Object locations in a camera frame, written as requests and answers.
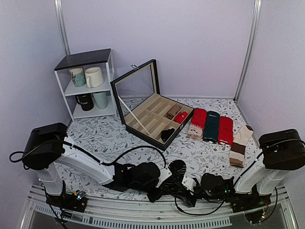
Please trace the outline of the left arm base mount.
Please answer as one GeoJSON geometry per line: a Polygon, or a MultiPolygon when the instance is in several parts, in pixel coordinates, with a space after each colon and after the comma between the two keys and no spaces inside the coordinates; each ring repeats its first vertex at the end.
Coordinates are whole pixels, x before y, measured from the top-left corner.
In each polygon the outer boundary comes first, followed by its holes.
{"type": "Polygon", "coordinates": [[[85,192],[75,191],[73,193],[66,192],[66,184],[62,182],[62,189],[59,196],[51,195],[46,192],[46,203],[59,207],[61,210],[72,210],[84,213],[88,199],[85,197],[85,192]]]}

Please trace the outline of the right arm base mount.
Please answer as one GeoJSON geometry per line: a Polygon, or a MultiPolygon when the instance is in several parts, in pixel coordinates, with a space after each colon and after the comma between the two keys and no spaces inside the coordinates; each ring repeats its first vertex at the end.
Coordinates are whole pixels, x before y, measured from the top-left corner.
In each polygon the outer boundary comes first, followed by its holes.
{"type": "Polygon", "coordinates": [[[253,211],[245,214],[246,220],[252,224],[261,224],[267,221],[275,212],[278,203],[278,191],[275,188],[275,204],[273,209],[271,209],[271,194],[266,196],[260,196],[257,190],[257,186],[254,185],[251,192],[248,194],[237,194],[234,193],[227,201],[230,203],[230,207],[233,213],[253,210],[255,208],[261,208],[259,211],[253,211]]]}

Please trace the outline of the black white striped sock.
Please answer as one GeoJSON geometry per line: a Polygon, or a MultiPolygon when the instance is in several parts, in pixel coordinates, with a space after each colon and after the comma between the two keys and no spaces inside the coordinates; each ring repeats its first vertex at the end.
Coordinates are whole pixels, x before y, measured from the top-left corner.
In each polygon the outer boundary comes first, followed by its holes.
{"type": "Polygon", "coordinates": [[[169,164],[168,168],[172,174],[161,184],[163,195],[174,194],[182,190],[182,181],[186,172],[186,163],[182,160],[175,160],[169,164]]]}

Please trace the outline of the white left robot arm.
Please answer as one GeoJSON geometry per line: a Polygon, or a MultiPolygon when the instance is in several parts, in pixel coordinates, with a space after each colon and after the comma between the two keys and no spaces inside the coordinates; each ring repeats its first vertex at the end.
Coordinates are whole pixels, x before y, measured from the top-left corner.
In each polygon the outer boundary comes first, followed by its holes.
{"type": "Polygon", "coordinates": [[[65,192],[55,163],[69,166],[87,175],[108,189],[124,192],[136,189],[154,193],[163,182],[164,167],[160,169],[153,162],[139,165],[120,164],[115,159],[105,162],[85,150],[67,135],[67,126],[55,123],[32,130],[21,161],[26,168],[35,170],[47,194],[60,207],[67,207],[71,197],[65,192]]]}

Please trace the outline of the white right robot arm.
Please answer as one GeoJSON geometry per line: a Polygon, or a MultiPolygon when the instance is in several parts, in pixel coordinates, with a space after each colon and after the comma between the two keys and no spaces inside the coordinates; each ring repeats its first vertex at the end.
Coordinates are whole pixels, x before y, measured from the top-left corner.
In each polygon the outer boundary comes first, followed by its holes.
{"type": "Polygon", "coordinates": [[[184,177],[178,198],[190,207],[199,199],[217,199],[229,203],[233,212],[269,205],[277,184],[305,165],[305,143],[296,129],[287,129],[262,135],[259,144],[261,152],[238,178],[210,173],[203,174],[201,181],[184,177]]]}

